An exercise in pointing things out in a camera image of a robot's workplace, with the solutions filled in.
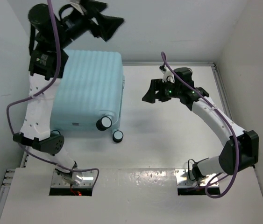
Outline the light blue suitcase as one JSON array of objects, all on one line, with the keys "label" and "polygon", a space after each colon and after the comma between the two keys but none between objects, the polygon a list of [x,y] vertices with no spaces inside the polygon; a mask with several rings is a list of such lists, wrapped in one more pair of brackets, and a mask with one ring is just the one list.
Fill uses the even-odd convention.
[{"label": "light blue suitcase", "polygon": [[50,119],[51,129],[92,131],[102,117],[110,130],[120,128],[125,83],[118,52],[65,50],[68,60]]}]

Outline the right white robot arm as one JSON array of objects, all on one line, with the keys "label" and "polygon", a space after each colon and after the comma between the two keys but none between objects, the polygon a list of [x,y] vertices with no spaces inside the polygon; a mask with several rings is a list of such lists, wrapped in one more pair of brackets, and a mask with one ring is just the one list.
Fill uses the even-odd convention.
[{"label": "right white robot arm", "polygon": [[187,67],[170,71],[160,66],[163,77],[152,79],[142,100],[148,103],[167,102],[177,98],[190,111],[199,116],[216,134],[223,145],[220,155],[195,162],[191,175],[198,181],[213,173],[233,175],[252,167],[259,160],[259,136],[235,124],[218,109],[209,93],[202,87],[195,87],[192,70]]}]

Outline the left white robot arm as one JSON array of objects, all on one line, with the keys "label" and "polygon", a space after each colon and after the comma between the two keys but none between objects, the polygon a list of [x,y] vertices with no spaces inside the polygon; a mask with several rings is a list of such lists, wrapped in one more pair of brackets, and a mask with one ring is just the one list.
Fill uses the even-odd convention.
[{"label": "left white robot arm", "polygon": [[53,12],[51,1],[28,12],[29,95],[20,131],[13,140],[47,155],[58,174],[71,179],[78,166],[63,148],[64,136],[53,128],[77,123],[104,131],[118,123],[123,74],[117,52],[72,50],[84,33],[109,41],[124,23],[104,15],[108,4],[97,0],[71,0]]}]

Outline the suitcase wheel front right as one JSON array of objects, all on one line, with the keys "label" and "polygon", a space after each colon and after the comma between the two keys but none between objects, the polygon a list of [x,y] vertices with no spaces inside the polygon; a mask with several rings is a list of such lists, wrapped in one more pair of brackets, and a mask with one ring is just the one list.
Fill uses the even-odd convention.
[{"label": "suitcase wheel front right", "polygon": [[123,138],[124,138],[124,134],[122,131],[116,130],[113,133],[113,142],[120,143],[120,142],[122,142]]}]

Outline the suitcase wheel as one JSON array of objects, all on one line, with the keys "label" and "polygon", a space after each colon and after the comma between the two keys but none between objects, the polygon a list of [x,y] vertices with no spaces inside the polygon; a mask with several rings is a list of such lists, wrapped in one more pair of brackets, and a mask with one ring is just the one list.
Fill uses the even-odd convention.
[{"label": "suitcase wheel", "polygon": [[59,130],[52,130],[51,133],[61,135]]},{"label": "suitcase wheel", "polygon": [[100,118],[96,122],[96,127],[99,131],[105,131],[112,126],[112,120],[108,116]]},{"label": "suitcase wheel", "polygon": [[124,134],[122,131],[116,130],[113,133],[113,142],[120,143],[120,142],[122,142],[123,138],[124,138]]}]

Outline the suitcase wheel far left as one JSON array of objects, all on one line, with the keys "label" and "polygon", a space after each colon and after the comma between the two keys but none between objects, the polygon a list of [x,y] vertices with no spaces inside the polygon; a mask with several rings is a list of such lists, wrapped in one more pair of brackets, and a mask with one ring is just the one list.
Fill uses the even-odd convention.
[{"label": "suitcase wheel far left", "polygon": [[112,126],[112,120],[108,116],[100,118],[96,122],[96,127],[99,131],[105,131]]}]

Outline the suitcase wheel front left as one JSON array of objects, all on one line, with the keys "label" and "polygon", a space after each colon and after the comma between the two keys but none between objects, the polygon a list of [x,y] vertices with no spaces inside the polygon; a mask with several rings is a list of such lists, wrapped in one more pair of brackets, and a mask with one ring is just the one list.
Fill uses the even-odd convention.
[{"label": "suitcase wheel front left", "polygon": [[61,135],[59,130],[52,130],[51,133]]}]

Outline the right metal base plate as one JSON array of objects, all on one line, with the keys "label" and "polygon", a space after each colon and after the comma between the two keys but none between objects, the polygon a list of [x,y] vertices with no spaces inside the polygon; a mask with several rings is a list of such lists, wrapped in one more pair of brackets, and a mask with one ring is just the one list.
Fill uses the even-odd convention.
[{"label": "right metal base plate", "polygon": [[175,169],[177,187],[179,189],[189,189],[205,187],[216,174],[206,175],[196,181],[193,177],[192,170],[187,168]]}]

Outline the metal base plate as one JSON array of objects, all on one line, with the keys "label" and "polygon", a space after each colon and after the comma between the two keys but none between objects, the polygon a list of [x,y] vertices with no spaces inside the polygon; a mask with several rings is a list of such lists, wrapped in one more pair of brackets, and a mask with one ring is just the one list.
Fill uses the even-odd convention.
[{"label": "metal base plate", "polygon": [[93,173],[91,172],[70,172],[62,173],[54,170],[51,180],[51,187],[53,188],[88,188],[93,186]]},{"label": "metal base plate", "polygon": [[189,189],[205,187],[216,174],[206,175],[196,181],[193,177],[192,170],[187,168],[175,169],[177,187],[179,189]]}]

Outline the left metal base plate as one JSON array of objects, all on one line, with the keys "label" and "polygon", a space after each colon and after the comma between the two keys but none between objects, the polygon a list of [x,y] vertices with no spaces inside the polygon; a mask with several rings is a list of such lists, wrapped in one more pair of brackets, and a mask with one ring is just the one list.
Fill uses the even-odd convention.
[{"label": "left metal base plate", "polygon": [[62,173],[54,170],[51,180],[51,187],[53,188],[88,188],[93,186],[93,173],[91,172],[70,172]]}]

